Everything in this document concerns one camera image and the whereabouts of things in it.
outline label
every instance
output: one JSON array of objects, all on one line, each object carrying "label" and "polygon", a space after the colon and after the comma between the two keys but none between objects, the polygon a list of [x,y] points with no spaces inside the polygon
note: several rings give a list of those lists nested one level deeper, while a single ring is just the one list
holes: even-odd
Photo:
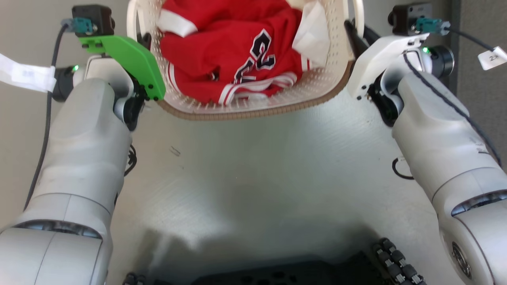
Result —
[{"label": "label", "polygon": [[493,67],[497,67],[507,62],[507,53],[500,47],[495,48],[495,52],[487,51],[481,53],[479,56],[479,62],[481,63],[482,69],[490,70]]},{"label": "label", "polygon": [[0,54],[0,81],[40,92],[53,91],[56,84],[55,67],[17,63]]}]

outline wall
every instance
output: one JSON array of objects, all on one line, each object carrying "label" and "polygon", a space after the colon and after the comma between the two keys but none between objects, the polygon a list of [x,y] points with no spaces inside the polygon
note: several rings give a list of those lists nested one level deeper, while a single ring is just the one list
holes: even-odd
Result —
[{"label": "wall", "polygon": [[[507,50],[507,2],[462,0],[460,29],[482,41]],[[484,71],[477,56],[486,50],[467,39],[459,39],[457,96],[470,116],[488,134],[507,161],[507,64]]]}]

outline white cloth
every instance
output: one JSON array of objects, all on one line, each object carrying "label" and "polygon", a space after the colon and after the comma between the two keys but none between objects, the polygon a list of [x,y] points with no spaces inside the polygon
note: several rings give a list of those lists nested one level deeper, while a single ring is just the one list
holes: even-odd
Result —
[{"label": "white cloth", "polygon": [[17,63],[0,54],[0,81],[40,92],[53,92],[56,68]]},{"label": "white cloth", "polygon": [[316,67],[325,67],[330,48],[325,9],[319,1],[307,3],[292,48],[307,57]]},{"label": "white cloth", "polygon": [[191,21],[169,10],[160,10],[157,26],[161,31],[168,31],[184,38],[197,32],[197,27]]}]

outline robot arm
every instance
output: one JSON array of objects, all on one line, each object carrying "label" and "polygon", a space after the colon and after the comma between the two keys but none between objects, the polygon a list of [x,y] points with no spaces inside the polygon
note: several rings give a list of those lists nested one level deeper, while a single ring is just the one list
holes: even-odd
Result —
[{"label": "robot arm", "polygon": [[415,181],[437,212],[442,242],[463,282],[507,284],[507,175],[465,117],[420,78],[468,114],[436,77],[452,71],[452,53],[437,48],[428,59],[420,49],[428,34],[406,32],[369,41],[363,50],[357,47],[362,41],[355,41],[358,59],[348,91],[354,98],[370,96],[392,127]]},{"label": "robot arm", "polygon": [[[466,112],[434,76],[421,73]],[[399,85],[405,107],[392,129],[437,212],[442,242],[466,284],[507,284],[507,175],[480,136],[414,74]]]},{"label": "robot arm", "polygon": [[110,224],[132,142],[104,79],[77,85],[50,133],[26,211],[0,232],[0,278],[10,284],[104,284]]}]

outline white plastic basket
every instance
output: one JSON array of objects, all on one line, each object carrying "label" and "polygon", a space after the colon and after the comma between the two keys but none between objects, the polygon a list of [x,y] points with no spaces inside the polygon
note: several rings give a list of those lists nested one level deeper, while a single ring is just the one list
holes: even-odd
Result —
[{"label": "white plastic basket", "polygon": [[168,62],[160,51],[160,39],[163,34],[156,25],[164,1],[130,0],[127,11],[127,35],[133,39],[137,39],[138,32],[141,35],[147,32],[152,35],[151,52],[158,62],[167,89],[164,101],[160,101],[159,105],[177,117],[188,120],[231,120],[287,113],[330,100],[348,82],[353,60],[344,28],[344,22],[348,18],[348,2],[320,0],[326,10],[331,39],[325,68],[305,73],[297,84],[266,100],[236,100],[229,106],[201,104],[193,98],[179,94],[168,84]]}]

